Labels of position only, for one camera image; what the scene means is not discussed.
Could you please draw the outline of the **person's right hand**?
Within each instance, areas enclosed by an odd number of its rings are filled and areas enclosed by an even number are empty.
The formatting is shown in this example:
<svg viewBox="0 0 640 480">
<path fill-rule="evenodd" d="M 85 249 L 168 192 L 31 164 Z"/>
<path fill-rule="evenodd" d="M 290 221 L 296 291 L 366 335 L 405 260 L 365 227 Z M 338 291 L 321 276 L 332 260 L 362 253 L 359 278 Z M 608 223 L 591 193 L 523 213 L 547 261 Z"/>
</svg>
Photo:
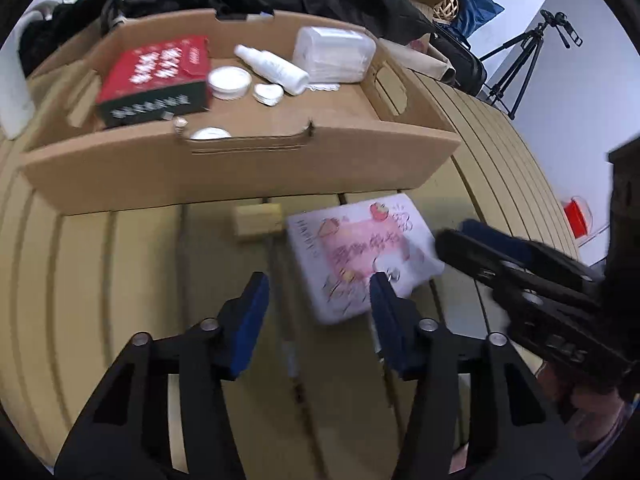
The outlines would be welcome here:
<svg viewBox="0 0 640 480">
<path fill-rule="evenodd" d="M 573 385 L 548 362 L 541 365 L 536 378 L 575 441 L 582 464 L 592 468 L 623 432 L 638 400 L 627 402 L 616 389 L 598 393 Z"/>
</svg>

